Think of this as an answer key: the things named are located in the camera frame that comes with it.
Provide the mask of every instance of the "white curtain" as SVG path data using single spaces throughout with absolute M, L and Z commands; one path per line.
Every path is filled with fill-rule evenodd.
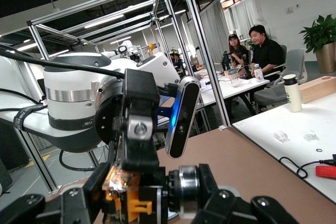
M 238 36 L 243 35 L 244 39 L 249 38 L 248 31 L 257 23 L 252 0 L 241 0 L 240 3 L 226 9 L 224 15 L 230 31 L 239 29 Z
M 226 25 L 222 5 L 219 1 L 220 0 L 213 1 L 200 12 L 210 55 L 214 63 L 220 63 L 222 61 L 224 51 L 229 51 L 229 30 Z M 194 46 L 200 46 L 192 20 L 188 22 L 188 27 Z

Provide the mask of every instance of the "black shirt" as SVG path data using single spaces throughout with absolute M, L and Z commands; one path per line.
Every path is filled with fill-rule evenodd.
M 238 49 L 235 50 L 236 55 L 239 57 L 239 59 L 243 58 L 243 55 L 246 55 L 246 60 L 248 61 L 248 50 L 246 49 L 246 47 L 239 47 Z M 236 65 L 240 64 L 235 58 L 232 57 L 232 60 L 234 60 L 236 62 Z
M 280 65 L 282 64 L 282 48 L 274 40 L 266 38 L 261 44 L 256 45 L 253 50 L 253 59 L 252 63 L 258 63 L 261 68 L 264 68 L 268 64 L 271 65 Z M 264 75 L 278 71 L 277 69 L 272 69 Z
M 174 63 L 174 67 L 175 69 L 179 70 L 181 68 L 181 65 L 182 65 L 182 59 L 178 59 L 178 61 L 176 61 Z

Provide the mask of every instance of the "red connector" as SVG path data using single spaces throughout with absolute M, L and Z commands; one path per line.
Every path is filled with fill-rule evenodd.
M 327 165 L 317 165 L 316 176 L 336 178 L 336 167 Z

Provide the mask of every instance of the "brown tabletop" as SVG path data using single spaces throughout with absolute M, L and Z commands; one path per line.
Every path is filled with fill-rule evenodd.
M 179 165 L 209 164 L 218 185 L 236 188 L 242 199 L 275 198 L 299 223 L 336 223 L 336 205 L 233 128 L 213 130 L 188 140 L 184 155 L 171 159 L 158 151 L 166 172 Z M 172 223 L 191 223 L 175 218 Z

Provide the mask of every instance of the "floor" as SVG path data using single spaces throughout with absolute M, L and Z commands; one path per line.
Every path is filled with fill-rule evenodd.
M 216 65 L 216 68 L 221 70 L 220 65 Z M 308 81 L 321 76 L 336 76 L 336 72 L 321 74 L 316 61 L 306 62 L 306 70 L 308 73 Z M 222 125 L 218 108 L 216 106 L 206 108 L 206 113 L 212 130 Z M 232 106 L 232 114 L 234 116 L 232 121 L 233 123 L 251 116 L 250 112 L 247 110 L 245 104 L 242 100 L 240 100 L 240 98 L 237 100 L 237 104 Z M 92 172 L 74 172 L 62 167 L 58 161 L 59 152 L 60 149 L 54 146 L 41 151 L 41 154 L 45 158 L 46 164 L 49 167 L 57 185 L 64 186 L 68 183 L 90 176 Z M 107 150 L 105 147 L 96 148 L 94 153 L 100 162 L 104 162 L 106 160 Z M 87 153 L 64 153 L 63 160 L 67 165 L 73 167 L 92 167 L 91 159 Z M 34 164 L 28 164 L 25 167 L 11 172 L 11 178 L 13 179 L 13 185 L 0 197 L 0 210 L 18 197 L 25 194 L 38 193 L 44 196 L 49 195 L 49 192 L 39 176 Z

